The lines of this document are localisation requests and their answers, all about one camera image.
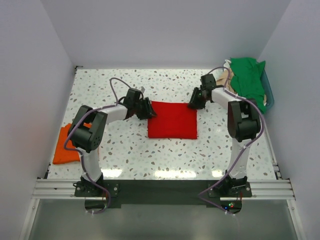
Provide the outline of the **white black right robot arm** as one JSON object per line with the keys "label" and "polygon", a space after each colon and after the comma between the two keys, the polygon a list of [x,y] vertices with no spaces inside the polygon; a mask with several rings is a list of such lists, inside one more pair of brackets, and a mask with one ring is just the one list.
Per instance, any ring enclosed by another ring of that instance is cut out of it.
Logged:
{"label": "white black right robot arm", "polygon": [[247,162],[250,145],[261,136],[261,113],[254,100],[248,100],[218,85],[212,74],[200,78],[200,87],[193,89],[188,107],[204,109],[207,102],[217,103],[227,110],[227,130],[232,138],[231,158],[225,173],[223,192],[235,196],[247,182]]}

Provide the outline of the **red t shirt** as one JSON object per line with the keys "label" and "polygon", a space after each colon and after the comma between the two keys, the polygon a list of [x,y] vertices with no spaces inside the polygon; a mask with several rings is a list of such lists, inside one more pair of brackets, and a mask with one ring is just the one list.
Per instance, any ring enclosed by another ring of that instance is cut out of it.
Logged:
{"label": "red t shirt", "polygon": [[188,108],[187,103],[151,103],[156,116],[147,121],[147,136],[150,139],[198,138],[197,111]]}

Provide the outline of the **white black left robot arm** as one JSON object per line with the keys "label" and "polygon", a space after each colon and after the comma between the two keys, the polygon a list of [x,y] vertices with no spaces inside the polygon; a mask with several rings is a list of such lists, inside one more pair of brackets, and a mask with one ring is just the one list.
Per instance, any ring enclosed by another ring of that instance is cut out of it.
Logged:
{"label": "white black left robot arm", "polygon": [[86,191],[99,196],[104,190],[103,173],[99,164],[98,148],[103,140],[105,127],[115,121],[124,121],[132,116],[147,120],[157,116],[148,97],[138,89],[129,88],[126,95],[112,105],[92,108],[82,105],[68,130],[64,148],[77,152],[82,174],[80,180]]}

